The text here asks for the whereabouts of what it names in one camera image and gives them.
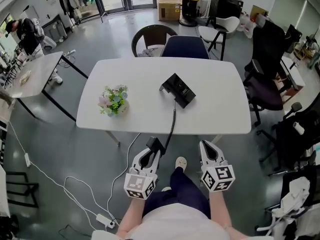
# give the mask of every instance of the table leg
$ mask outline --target table leg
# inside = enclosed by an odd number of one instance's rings
[[[83,73],[79,68],[77,68],[73,63],[71,63],[65,56],[61,56],[61,59],[64,60],[70,67],[72,67],[75,71],[77,71],[84,78],[88,79],[88,76]]]
[[[51,101],[58,109],[60,109],[66,116],[68,116],[69,118],[71,118],[73,121],[76,121],[76,119],[68,112],[66,111],[62,106],[59,105],[59,103],[57,103],[54,98],[52,98],[44,89],[42,90],[42,93],[44,94],[44,96],[46,96],[48,98],[49,101]]]
[[[105,132],[106,132],[106,134],[108,134],[110,136],[111,139],[114,140],[116,145],[119,147],[120,146],[120,141],[117,140],[117,138],[113,135],[113,133],[111,131],[108,131],[108,130],[106,130]]]
[[[220,139],[222,138],[222,135],[217,135],[214,137],[214,139],[211,141],[212,144],[216,144]]]
[[[26,106],[26,104],[24,104],[24,103],[22,102],[21,99],[17,98],[17,101],[22,105],[22,107],[25,108],[26,111],[29,112],[29,114],[30,114],[31,116],[33,116],[34,118],[36,118],[36,116],[31,112],[31,110]]]

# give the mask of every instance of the person in black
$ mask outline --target person in black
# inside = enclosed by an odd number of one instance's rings
[[[11,20],[6,24],[5,30],[8,33],[16,31],[18,38],[21,40],[19,45],[31,61],[44,56],[41,38],[36,36],[36,28],[31,19]],[[63,82],[56,69],[54,69],[50,79],[54,79],[58,84]]]

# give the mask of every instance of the gray floor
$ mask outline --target gray floor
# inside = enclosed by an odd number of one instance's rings
[[[74,54],[77,65],[86,74],[99,60],[133,57],[131,40],[142,27],[150,24],[165,24],[173,28],[179,35],[195,36],[198,33],[194,27],[188,28],[177,22],[159,22],[157,11],[154,9],[118,13],[81,24],[73,34],[55,51],[76,49]],[[219,57],[219,45],[214,51]],[[225,61],[234,63],[240,76],[244,78],[244,66],[252,56],[252,43],[241,32],[227,40]],[[85,79],[71,68],[58,68],[64,82],[61,86],[52,83],[47,91],[74,117],[77,115],[78,104],[85,86]],[[58,110],[42,94],[25,98],[25,103],[40,118],[34,119],[20,104],[12,114],[11,122],[30,160],[38,165],[59,184],[63,184],[66,176],[74,176],[87,182],[93,189],[96,201],[103,207],[107,206],[111,183],[126,166],[127,149],[136,134],[115,132],[121,141],[118,148],[102,131],[86,130],[76,127],[76,124]],[[281,120],[281,111],[263,111],[260,113],[262,124],[259,129],[270,130],[272,124]],[[256,116],[252,112],[252,122]],[[237,120],[237,108],[234,108],[234,118]],[[254,235],[255,225],[266,225],[269,221],[264,208],[279,201],[281,177],[266,176],[276,165],[276,157],[267,160],[263,167],[258,159],[271,148],[271,143],[264,136],[256,136],[257,129],[253,128],[246,135],[224,136],[217,145],[222,149],[226,159],[233,165],[236,181],[224,193],[227,207],[231,214],[233,226],[245,234]],[[54,185],[34,166],[26,168],[24,154],[10,128],[6,141],[4,167],[7,171],[27,172],[29,179],[39,182],[36,194],[40,208],[26,208],[10,205],[11,213],[17,214],[20,222],[19,237],[23,239],[62,239],[58,230],[71,224],[74,228],[87,234],[92,229],[85,213],[64,193],[63,189]],[[166,135],[158,136],[162,143]],[[130,161],[134,155],[146,147],[148,134],[142,134],[133,145]],[[201,136],[211,140],[213,136]],[[178,156],[186,157],[188,167],[186,174],[199,185],[200,163],[197,136],[176,136],[171,139],[166,155],[160,161],[158,170],[158,190],[169,182]],[[68,189],[78,198],[79,202],[95,213],[107,214],[99,209],[90,195],[90,190],[83,184],[72,181],[67,183]],[[124,177],[120,178],[114,187],[110,211],[116,218],[122,218],[128,208],[130,199],[123,191]],[[93,216],[92,224],[97,229],[104,229]],[[63,232],[68,239],[82,237],[66,230]]]

